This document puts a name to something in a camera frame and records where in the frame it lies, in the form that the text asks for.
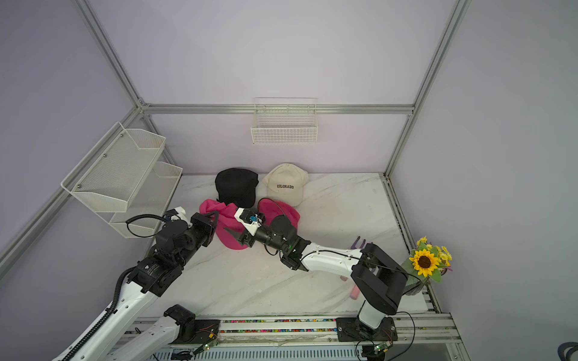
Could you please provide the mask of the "magenta cap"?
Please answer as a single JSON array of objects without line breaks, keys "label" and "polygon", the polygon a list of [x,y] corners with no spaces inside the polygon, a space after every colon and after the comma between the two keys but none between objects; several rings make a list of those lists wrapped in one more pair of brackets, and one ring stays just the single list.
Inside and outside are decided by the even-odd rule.
[{"label": "magenta cap", "polygon": [[274,218],[278,216],[286,216],[291,225],[298,228],[300,221],[299,212],[287,203],[281,201],[274,201],[272,199],[263,198],[257,203],[257,210],[265,217],[265,224],[270,225]]},{"label": "magenta cap", "polygon": [[246,245],[241,245],[236,238],[228,232],[228,230],[232,230],[235,233],[242,233],[245,230],[245,227],[235,218],[237,210],[238,207],[233,203],[227,205],[216,200],[208,199],[200,205],[199,212],[201,214],[218,212],[216,236],[226,248],[240,251],[245,250],[248,247]]}]

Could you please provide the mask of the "cream Colorado cap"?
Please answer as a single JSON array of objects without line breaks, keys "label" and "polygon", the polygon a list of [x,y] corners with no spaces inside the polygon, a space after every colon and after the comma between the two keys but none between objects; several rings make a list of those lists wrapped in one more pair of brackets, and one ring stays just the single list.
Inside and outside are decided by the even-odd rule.
[{"label": "cream Colorado cap", "polygon": [[291,207],[303,201],[304,187],[308,183],[309,174],[291,163],[278,165],[263,179],[267,197]]}]

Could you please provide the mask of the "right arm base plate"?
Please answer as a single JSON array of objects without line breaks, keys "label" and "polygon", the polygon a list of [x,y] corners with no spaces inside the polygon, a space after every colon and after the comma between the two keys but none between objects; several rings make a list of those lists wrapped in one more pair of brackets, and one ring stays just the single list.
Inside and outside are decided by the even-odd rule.
[{"label": "right arm base plate", "polygon": [[372,329],[357,317],[338,317],[337,337],[346,341],[397,341],[397,329],[391,317],[384,317],[378,328]]}]

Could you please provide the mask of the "plain black cap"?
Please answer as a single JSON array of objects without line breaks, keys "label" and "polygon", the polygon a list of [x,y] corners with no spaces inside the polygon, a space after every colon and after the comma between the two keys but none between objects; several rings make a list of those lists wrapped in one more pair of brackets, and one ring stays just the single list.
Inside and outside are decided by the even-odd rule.
[{"label": "plain black cap", "polygon": [[252,208],[256,202],[258,174],[245,168],[220,171],[215,178],[217,200],[226,205],[233,203],[240,208]]}]

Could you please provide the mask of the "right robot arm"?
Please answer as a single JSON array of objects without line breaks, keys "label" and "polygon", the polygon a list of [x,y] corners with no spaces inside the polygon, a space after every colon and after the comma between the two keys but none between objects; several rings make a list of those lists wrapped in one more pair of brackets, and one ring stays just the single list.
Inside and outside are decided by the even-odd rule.
[{"label": "right robot arm", "polygon": [[241,208],[236,221],[245,230],[230,231],[241,245],[255,243],[272,248],[280,261],[293,271],[327,272],[354,281],[365,299],[357,323],[375,331],[382,321],[397,314],[409,275],[379,246],[369,243],[361,249],[328,248],[310,242],[297,234],[286,216],[278,216],[270,225],[262,214]]}]

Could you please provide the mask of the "aluminium front rail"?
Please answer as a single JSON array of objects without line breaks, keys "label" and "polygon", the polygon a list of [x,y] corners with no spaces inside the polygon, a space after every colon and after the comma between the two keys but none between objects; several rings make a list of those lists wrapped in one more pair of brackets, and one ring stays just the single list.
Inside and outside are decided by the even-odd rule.
[{"label": "aluminium front rail", "polygon": [[190,335],[138,319],[109,360],[468,360],[448,314],[399,314],[364,335],[353,317],[201,317]]}]

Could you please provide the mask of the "white two-tier mesh shelf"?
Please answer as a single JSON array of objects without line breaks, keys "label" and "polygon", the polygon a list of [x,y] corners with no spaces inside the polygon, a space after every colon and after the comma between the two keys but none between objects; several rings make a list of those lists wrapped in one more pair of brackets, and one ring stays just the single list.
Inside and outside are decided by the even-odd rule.
[{"label": "white two-tier mesh shelf", "polygon": [[161,135],[116,123],[61,187],[126,239],[153,236],[183,172],[163,160],[165,145]]}]

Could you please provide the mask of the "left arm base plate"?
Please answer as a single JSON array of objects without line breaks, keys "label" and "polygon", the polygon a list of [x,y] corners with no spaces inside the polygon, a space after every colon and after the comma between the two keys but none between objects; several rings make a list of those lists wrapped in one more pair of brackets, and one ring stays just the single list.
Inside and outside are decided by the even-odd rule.
[{"label": "left arm base plate", "polygon": [[176,339],[169,344],[208,344],[218,338],[221,322],[217,319],[196,319],[179,326]]}]

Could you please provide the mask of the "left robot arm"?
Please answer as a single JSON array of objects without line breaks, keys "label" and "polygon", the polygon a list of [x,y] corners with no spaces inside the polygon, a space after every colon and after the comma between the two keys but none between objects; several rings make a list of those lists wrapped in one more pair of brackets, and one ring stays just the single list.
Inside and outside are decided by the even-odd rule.
[{"label": "left robot arm", "polygon": [[161,229],[154,235],[151,253],[121,273],[111,303],[61,354],[58,360],[145,360],[174,341],[194,340],[200,329],[196,315],[181,305],[164,311],[147,331],[120,348],[120,337],[179,278],[186,264],[208,247],[218,225],[218,212],[187,218],[183,208],[158,217]]}]

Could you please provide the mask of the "sunflower bouquet in pot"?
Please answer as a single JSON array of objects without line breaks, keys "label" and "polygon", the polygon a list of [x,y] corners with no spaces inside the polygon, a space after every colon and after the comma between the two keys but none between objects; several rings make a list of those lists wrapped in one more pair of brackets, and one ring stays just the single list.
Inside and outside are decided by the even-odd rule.
[{"label": "sunflower bouquet in pot", "polygon": [[440,283],[452,270],[453,257],[445,246],[432,244],[427,237],[420,238],[416,248],[401,265],[408,274],[404,296],[415,296],[431,282]]}]

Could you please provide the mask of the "purple pink garden fork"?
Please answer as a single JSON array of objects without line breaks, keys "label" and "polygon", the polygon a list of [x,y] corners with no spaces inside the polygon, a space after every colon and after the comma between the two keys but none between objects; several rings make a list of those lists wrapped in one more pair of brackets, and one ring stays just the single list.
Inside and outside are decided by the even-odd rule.
[{"label": "purple pink garden fork", "polygon": [[365,245],[367,243],[366,239],[362,239],[360,236],[358,236],[353,244],[350,246],[350,250],[361,250],[364,249]]}]

